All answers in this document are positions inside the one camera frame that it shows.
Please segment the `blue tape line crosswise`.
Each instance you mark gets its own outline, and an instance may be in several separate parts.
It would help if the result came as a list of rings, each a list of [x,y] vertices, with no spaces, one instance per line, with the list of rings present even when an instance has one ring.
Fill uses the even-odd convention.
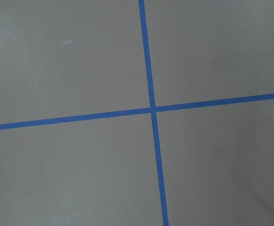
[[[32,121],[20,121],[20,122],[0,124],[0,130],[35,127],[35,126],[69,123],[69,122],[77,122],[77,121],[88,121],[88,120],[139,115],[139,114],[147,114],[147,113],[169,112],[169,111],[202,108],[202,107],[210,107],[210,106],[218,106],[218,105],[232,105],[232,104],[257,102],[257,101],[265,101],[265,100],[273,100],[273,99],[274,99],[274,93],[271,93],[271,94],[255,95],[255,96],[200,101],[200,102],[193,102],[193,103],[164,105],[164,106],[157,106],[153,109],[148,107],[148,108],[138,108],[138,109],[129,109],[129,110],[121,110],[121,111],[49,118],[49,119],[41,119],[41,120],[32,120]]]

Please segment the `blue tape line lengthwise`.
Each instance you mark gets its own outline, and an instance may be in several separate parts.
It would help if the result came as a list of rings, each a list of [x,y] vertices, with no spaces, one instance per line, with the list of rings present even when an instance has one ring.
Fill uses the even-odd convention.
[[[165,193],[163,165],[162,165],[162,158],[161,158],[161,145],[160,145],[160,138],[159,138],[159,127],[158,127],[158,120],[157,120],[156,103],[155,103],[155,93],[154,93],[150,47],[149,47],[149,39],[148,39],[148,31],[147,31],[145,2],[143,0],[140,0],[138,2],[138,6],[139,6],[142,42],[143,42],[144,58],[145,58],[149,107],[150,107],[150,114],[151,114],[151,121],[152,121],[153,143],[154,143],[154,150],[155,150],[158,186],[159,186],[160,202],[161,202],[162,223],[164,226],[168,226],[169,218],[168,218],[167,200],[166,200],[166,193]]]

